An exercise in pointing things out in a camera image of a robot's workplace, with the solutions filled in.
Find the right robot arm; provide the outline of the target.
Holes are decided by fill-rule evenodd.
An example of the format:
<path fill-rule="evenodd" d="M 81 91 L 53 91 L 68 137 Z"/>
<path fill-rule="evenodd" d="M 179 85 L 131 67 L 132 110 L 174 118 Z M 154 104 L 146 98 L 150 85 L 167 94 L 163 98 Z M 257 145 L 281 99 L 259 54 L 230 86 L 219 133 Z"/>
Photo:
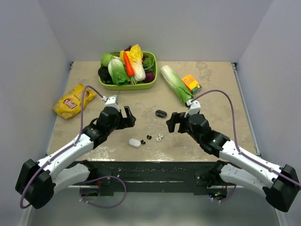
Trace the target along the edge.
<path fill-rule="evenodd" d="M 292 166 L 270 163 L 242 149 L 229 137 L 211 129 L 202 114 L 185 116 L 184 113 L 172 113 L 166 124 L 170 133 L 179 124 L 178 133 L 189 134 L 206 153 L 226 161 L 221 169 L 210 172 L 213 184 L 226 182 L 243 186 L 263 195 L 275 209 L 289 211 L 301 189 Z"/>

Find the white earbud charging case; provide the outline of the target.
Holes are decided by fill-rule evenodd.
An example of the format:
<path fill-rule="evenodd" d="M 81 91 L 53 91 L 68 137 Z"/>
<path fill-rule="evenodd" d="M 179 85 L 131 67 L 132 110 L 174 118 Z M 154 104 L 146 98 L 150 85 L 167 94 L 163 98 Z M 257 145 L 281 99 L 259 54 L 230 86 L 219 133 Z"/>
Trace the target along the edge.
<path fill-rule="evenodd" d="M 132 147 L 139 148 L 142 143 L 140 140 L 131 138 L 131 139 L 129 139 L 128 144 Z"/>

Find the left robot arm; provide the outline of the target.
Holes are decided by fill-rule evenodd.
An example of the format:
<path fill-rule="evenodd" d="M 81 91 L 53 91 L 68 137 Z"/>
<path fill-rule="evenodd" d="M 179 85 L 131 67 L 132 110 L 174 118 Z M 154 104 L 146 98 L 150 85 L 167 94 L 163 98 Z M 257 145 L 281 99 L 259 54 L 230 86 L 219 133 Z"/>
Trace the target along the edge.
<path fill-rule="evenodd" d="M 132 128 L 136 118 L 130 107 L 124 107 L 126 117 L 116 108 L 107 106 L 98 118 L 83 127 L 79 134 L 55 153 L 34 161 L 27 160 L 21 168 L 16 191 L 20 193 L 20 207 L 27 200 L 35 209 L 45 206 L 57 192 L 76 183 L 92 185 L 97 181 L 97 169 L 88 161 L 71 164 L 84 154 L 104 143 L 116 129 Z"/>

